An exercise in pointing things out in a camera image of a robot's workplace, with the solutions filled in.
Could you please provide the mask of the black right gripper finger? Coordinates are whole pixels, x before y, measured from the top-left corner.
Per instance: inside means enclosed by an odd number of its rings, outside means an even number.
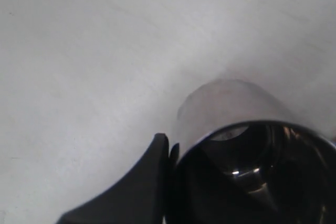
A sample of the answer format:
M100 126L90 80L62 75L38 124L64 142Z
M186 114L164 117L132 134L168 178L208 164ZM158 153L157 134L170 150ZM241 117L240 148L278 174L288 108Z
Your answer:
M169 141L157 133L127 174L58 223L162 223L168 163Z

